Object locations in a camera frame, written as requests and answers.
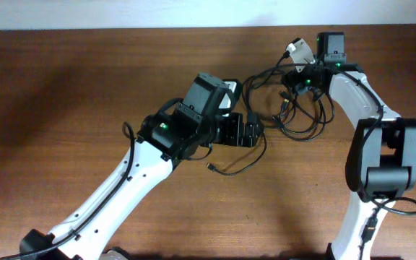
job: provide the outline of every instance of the white wall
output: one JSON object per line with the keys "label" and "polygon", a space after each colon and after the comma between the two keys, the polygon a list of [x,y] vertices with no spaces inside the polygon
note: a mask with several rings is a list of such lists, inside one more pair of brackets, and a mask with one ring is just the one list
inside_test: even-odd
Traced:
{"label": "white wall", "polygon": [[415,0],[0,0],[0,30],[416,23]]}

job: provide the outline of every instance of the wooden table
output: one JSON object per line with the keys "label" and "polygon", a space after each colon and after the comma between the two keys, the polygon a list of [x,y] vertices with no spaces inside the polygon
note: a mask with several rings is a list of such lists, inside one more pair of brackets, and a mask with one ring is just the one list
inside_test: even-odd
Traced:
{"label": "wooden table", "polygon": [[[327,30],[345,31],[348,61],[393,110],[416,118],[416,25],[0,32],[0,256],[16,253],[32,228],[47,233],[102,183],[128,149],[123,121],[138,130],[166,100],[183,97],[197,72],[243,80],[275,64],[296,37],[314,47]],[[280,104],[275,87],[252,99],[262,113],[278,109],[263,104]],[[353,128],[339,106],[336,113],[309,143],[267,130],[264,159],[236,177],[205,164],[223,168],[248,154],[234,170],[261,149],[216,146],[208,159],[180,164],[108,247],[165,256],[323,253],[349,198]],[[416,198],[416,186],[406,195]],[[416,217],[389,214],[372,256],[416,259]]]}

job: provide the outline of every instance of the table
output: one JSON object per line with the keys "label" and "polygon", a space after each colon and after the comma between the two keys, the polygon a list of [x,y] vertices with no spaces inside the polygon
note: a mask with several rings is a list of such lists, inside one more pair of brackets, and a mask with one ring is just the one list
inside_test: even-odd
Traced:
{"label": "table", "polygon": [[[273,66],[296,37],[315,51],[321,31],[344,31],[348,61],[394,111],[416,118],[416,25],[0,31],[0,256],[15,254],[32,228],[47,233],[102,183],[128,149],[124,121],[137,131],[166,100],[183,97],[198,72],[243,80]],[[253,106],[277,112],[277,90],[255,92]],[[336,114],[309,143],[266,130],[264,158],[235,177],[205,164],[242,168],[261,149],[215,146],[206,160],[181,163],[108,247],[163,256],[323,253],[349,199],[354,130],[338,105]],[[416,187],[406,195],[416,198]],[[372,256],[416,259],[416,217],[389,214]]]}

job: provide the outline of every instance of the brown table surface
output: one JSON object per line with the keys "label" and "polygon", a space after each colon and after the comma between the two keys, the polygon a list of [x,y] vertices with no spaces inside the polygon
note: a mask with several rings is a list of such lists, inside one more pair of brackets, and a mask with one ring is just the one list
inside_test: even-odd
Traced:
{"label": "brown table surface", "polygon": [[[243,80],[275,64],[296,37],[315,50],[316,33],[327,30],[345,31],[348,61],[393,110],[416,118],[416,25],[0,32],[0,256],[15,254],[32,228],[47,233],[113,171],[129,145],[123,121],[137,131],[166,100],[183,97],[197,72]],[[255,92],[253,105],[277,112],[278,89]],[[234,170],[261,149],[215,146],[208,159],[181,163],[108,247],[165,256],[323,253],[349,198],[354,130],[338,105],[336,114],[309,143],[266,130],[263,160],[236,177],[205,164],[225,168],[248,154]],[[300,115],[293,126],[308,124]],[[416,198],[416,186],[406,195]],[[389,214],[372,256],[416,259],[416,217]]]}

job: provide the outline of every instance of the white plastic arm segment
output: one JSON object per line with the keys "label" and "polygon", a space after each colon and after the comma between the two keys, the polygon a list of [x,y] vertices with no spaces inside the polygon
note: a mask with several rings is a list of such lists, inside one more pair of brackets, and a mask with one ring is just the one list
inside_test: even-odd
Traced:
{"label": "white plastic arm segment", "polygon": [[[381,105],[383,105],[384,115],[383,121],[393,121],[401,117],[398,113],[392,111],[380,97],[373,91],[368,84],[367,76],[364,73],[356,71],[349,71],[356,79],[368,87],[368,89],[378,98]],[[370,95],[362,88],[357,86],[351,79],[345,75],[337,74],[331,79],[330,96],[333,100],[339,103],[346,113],[346,116],[351,120],[351,124],[356,127],[360,119],[378,118],[378,107],[373,102]],[[393,207],[394,201],[388,203],[387,207]],[[351,192],[350,203],[344,216],[344,221],[339,230],[337,238],[331,243],[331,250],[333,251],[336,260],[355,260],[359,259],[360,248],[362,242],[362,231],[368,218],[373,214],[373,209],[376,205],[372,202],[364,203],[360,200],[356,192]],[[363,252],[363,260],[370,260],[370,252],[375,240],[376,234],[380,230],[381,223],[386,216],[387,211],[381,210],[378,215],[378,223],[376,231],[373,234],[372,240],[365,244]]]}
{"label": "white plastic arm segment", "polygon": [[[103,249],[121,223],[128,217],[135,206],[159,182],[166,179],[173,171],[171,160],[161,159],[162,152],[148,142],[135,142],[134,161],[130,176],[97,216],[79,232],[79,239],[71,239],[58,249],[69,258],[75,255],[84,260],[99,259]],[[78,227],[87,216],[101,203],[103,198],[115,187],[126,170],[129,160],[128,151],[124,159],[97,188],[87,201],[50,233],[55,235],[53,243],[65,238],[69,232]]]}

